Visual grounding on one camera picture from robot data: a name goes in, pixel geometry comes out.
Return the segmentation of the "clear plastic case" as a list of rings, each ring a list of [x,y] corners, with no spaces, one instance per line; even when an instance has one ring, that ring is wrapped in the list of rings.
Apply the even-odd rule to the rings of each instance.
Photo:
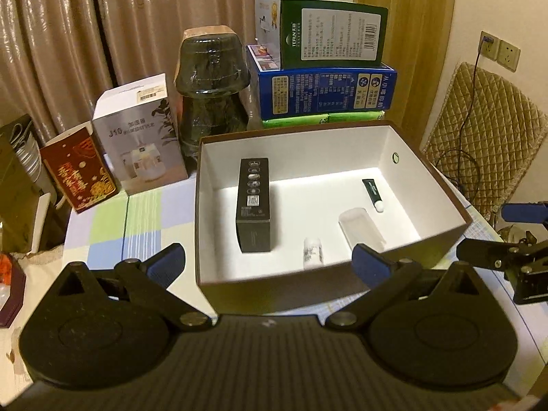
[[[377,252],[385,250],[385,239],[364,208],[353,208],[341,213],[338,224],[351,249],[364,244]]]

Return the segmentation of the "small white bottle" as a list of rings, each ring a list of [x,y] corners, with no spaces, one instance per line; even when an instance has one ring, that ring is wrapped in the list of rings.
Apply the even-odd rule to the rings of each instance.
[[[304,240],[303,266],[305,270],[323,266],[322,246],[318,238],[306,238]]]

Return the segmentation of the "quilted chair cushion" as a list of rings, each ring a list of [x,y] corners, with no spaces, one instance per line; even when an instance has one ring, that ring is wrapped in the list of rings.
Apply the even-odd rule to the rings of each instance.
[[[514,194],[546,137],[547,115],[519,88],[463,62],[424,154],[490,220]]]

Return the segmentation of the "brown cardboard storage box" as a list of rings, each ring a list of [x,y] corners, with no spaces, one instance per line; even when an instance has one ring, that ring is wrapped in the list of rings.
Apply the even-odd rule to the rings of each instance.
[[[269,159],[269,252],[242,253],[236,234],[240,161]],[[376,212],[362,180],[384,203]],[[339,215],[364,208],[385,239],[380,252],[437,265],[471,225],[450,186],[387,121],[287,127],[201,140],[195,203],[196,282],[219,314],[268,314],[364,290]],[[323,266],[305,270],[304,240]]]

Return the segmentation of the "black product box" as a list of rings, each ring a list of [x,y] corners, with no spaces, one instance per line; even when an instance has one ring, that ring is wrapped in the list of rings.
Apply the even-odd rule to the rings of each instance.
[[[242,159],[235,219],[242,253],[272,249],[269,189],[269,159]]]

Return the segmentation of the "dark red tray box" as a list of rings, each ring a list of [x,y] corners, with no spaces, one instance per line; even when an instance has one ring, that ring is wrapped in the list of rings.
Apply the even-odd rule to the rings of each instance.
[[[7,253],[1,253],[0,327],[8,328],[21,310],[26,276],[20,264]]]

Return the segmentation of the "red gold gift box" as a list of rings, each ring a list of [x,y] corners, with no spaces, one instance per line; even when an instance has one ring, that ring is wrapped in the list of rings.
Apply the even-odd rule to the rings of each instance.
[[[62,195],[77,213],[114,197],[119,191],[90,122],[49,140],[40,149],[40,155]]]

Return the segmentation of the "brown cardboard cartons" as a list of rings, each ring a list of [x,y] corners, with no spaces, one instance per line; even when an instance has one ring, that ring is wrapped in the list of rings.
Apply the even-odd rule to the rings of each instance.
[[[46,165],[42,161],[40,177],[33,183],[9,143],[17,123],[30,123],[37,141],[28,114],[1,128],[1,249],[37,253],[62,244],[66,225],[56,211],[58,194]]]

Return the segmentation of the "white humidifier box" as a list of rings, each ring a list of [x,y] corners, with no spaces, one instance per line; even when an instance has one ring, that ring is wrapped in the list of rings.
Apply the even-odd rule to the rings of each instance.
[[[189,177],[163,73],[105,91],[92,124],[128,195]]]

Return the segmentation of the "green flat package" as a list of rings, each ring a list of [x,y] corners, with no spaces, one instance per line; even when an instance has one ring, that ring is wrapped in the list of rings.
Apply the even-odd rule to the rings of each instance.
[[[264,129],[273,129],[290,126],[319,125],[325,123],[356,123],[382,120],[384,118],[385,112],[383,110],[337,112],[264,120],[262,121],[262,126]]]

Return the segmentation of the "stacked white bowls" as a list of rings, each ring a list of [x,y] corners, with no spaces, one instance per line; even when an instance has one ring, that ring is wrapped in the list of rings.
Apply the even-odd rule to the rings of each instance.
[[[12,149],[30,177],[30,180],[36,183],[42,171],[42,160],[38,142],[30,130],[31,127],[30,123],[26,125],[17,123],[12,128],[9,143],[12,145]]]

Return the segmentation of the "blue printed box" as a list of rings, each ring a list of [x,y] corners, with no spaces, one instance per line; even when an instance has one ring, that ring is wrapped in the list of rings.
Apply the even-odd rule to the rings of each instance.
[[[262,120],[387,110],[398,72],[376,68],[282,69],[261,45],[247,47],[251,88]]]

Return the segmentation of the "beige curtain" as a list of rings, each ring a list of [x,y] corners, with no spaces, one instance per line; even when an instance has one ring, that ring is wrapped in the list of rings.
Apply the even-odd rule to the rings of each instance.
[[[89,121],[108,89],[173,77],[184,31],[226,25],[249,43],[254,0],[1,0],[1,121],[47,141]]]

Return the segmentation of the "green white label box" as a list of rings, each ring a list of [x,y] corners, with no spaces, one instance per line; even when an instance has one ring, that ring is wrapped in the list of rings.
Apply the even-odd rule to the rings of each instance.
[[[334,0],[256,0],[256,40],[282,69],[382,61],[388,9]]]

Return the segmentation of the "wall power socket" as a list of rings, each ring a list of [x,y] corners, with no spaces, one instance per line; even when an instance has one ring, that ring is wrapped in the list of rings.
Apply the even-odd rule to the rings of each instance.
[[[496,61],[510,72],[516,72],[518,69],[521,49],[495,35],[482,31],[478,43],[478,52],[481,56]]]

